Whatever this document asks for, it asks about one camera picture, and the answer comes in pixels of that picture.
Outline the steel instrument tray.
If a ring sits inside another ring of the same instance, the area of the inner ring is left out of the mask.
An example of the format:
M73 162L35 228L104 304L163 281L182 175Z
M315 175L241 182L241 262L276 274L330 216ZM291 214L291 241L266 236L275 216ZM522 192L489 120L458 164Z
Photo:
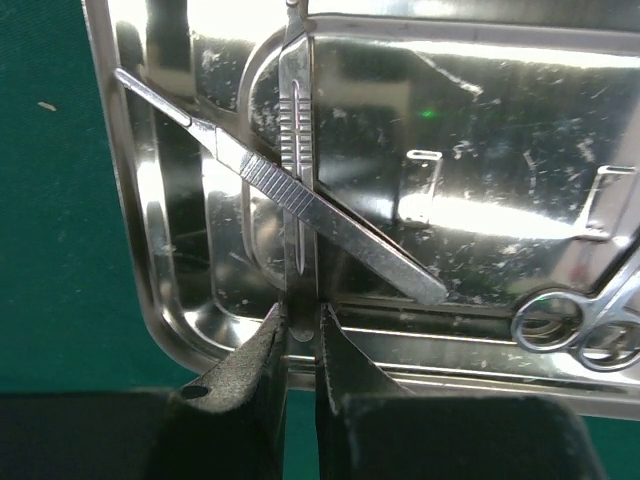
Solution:
M288 1L83 5L145 324L203 372L285 311L285 209L123 87L121 67L281 164ZM408 389L538 394L637 419L639 362L595 372L511 335L531 294L590 295L639 252L635 1L302 1L314 192L441 280L403 294L316 233L317 302ZM289 330L294 387L317 337Z

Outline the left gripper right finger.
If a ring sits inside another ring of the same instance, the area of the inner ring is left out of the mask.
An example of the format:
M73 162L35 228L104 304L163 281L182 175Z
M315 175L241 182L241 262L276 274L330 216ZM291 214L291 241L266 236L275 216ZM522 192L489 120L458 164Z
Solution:
M316 432L323 479L602 479L583 422L536 396L416 395L322 304Z

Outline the dark green surgical cloth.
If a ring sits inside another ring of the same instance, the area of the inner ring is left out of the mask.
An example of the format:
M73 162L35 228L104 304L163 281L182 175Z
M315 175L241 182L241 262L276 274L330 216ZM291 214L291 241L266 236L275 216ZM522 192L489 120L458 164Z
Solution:
M142 324L82 8L1 5L1 388L173 386Z

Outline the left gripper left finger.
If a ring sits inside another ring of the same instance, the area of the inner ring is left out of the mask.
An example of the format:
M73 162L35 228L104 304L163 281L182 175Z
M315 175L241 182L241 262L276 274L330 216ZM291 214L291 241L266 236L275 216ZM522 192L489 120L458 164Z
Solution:
M256 333L175 391L1 397L4 479L279 479L287 368L273 305Z

